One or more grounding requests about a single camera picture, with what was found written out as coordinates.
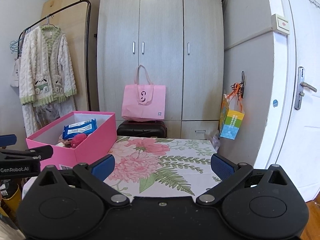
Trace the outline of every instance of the door handle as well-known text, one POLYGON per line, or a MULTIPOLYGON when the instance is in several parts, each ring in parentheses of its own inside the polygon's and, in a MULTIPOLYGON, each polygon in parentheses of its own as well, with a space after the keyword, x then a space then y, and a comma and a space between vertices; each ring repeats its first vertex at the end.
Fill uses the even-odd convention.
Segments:
POLYGON ((311 85, 309 85, 308 83, 305 82, 301 82, 300 85, 302 85, 303 87, 309 88, 310 90, 312 90, 313 92, 317 92, 317 89, 311 85))
POLYGON ((304 92, 303 92, 303 88, 309 88, 310 90, 312 90, 313 92, 317 92, 317 89, 311 85, 309 85, 308 83, 305 83, 304 81, 304 76, 305 76, 305 70, 303 67, 299 67, 298 68, 298 82, 297 82, 297 94, 296 94, 296 101, 294 103, 294 109, 295 110, 300 110, 301 108, 301 103, 302 103, 302 98, 305 96, 304 92))

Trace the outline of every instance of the qr code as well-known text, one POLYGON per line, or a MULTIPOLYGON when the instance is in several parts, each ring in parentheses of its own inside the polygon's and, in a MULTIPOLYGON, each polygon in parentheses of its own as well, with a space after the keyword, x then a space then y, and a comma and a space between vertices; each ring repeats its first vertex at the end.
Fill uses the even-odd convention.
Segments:
POLYGON ((72 167, 64 166, 64 165, 61 165, 61 164, 59 164, 59 168, 60 168, 61 170, 72 170, 72 167))

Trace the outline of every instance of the pink flower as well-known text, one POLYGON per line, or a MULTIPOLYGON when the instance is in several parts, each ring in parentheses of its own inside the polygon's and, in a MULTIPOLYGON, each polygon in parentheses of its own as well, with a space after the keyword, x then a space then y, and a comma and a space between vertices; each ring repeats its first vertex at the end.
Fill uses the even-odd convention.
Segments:
POLYGON ((128 140, 128 144, 126 145, 136 145, 136 150, 143 150, 147 153, 153 153, 155 155, 165 155, 165 152, 169 152, 169 146, 161 143, 156 143, 156 139, 153 138, 144 138, 144 139, 134 139, 134 140, 128 140))
POLYGON ((135 152, 129 156, 122 157, 121 163, 116 163, 115 169, 108 179, 121 179, 125 182, 132 180, 135 183, 139 182, 139 178, 146 179, 160 167, 157 156, 145 152, 135 152))
POLYGON ((116 163, 120 163, 122 157, 131 155, 134 152, 136 152, 134 145, 126 147, 125 146, 126 144, 127 142, 115 143, 113 147, 110 149, 110 151, 108 152, 109 154, 113 155, 113 157, 116 160, 116 163))

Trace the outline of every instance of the black metal rack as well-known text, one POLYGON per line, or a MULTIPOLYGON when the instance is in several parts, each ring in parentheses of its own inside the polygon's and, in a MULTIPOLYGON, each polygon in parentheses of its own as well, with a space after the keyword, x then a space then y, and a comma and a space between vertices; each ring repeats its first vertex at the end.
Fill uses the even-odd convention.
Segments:
POLYGON ((36 23, 34 23, 33 25, 29 26, 28 28, 26 28, 24 31, 27 31, 29 29, 31 29, 33 26, 37 25, 38 23, 42 22, 43 20, 47 19, 48 17, 55 15, 56 13, 59 13, 65 9, 68 9, 74 5, 77 5, 79 3, 82 2, 86 2, 88 4, 88 14, 87 14, 87 26, 86 26, 86 36, 85 36, 85 78, 86 78, 86 84, 87 84, 87 96, 88 96, 88 107, 89 107, 89 111, 91 111, 91 101, 90 101, 90 90, 89 90, 89 66, 88 66, 88 41, 89 41, 89 23, 90 23, 90 13, 91 13, 91 3, 89 0, 80 0, 78 2, 72 3, 68 6, 65 6, 53 13, 48 14, 46 17, 42 18, 41 20, 37 21, 36 23))

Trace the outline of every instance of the black bag on wardrobe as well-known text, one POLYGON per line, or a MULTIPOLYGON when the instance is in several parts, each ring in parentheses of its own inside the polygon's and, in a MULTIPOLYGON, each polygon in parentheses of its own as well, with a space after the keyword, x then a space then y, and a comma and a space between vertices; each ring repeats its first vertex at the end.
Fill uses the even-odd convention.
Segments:
POLYGON ((118 136, 167 138, 167 128, 162 121, 124 121, 117 130, 118 136))

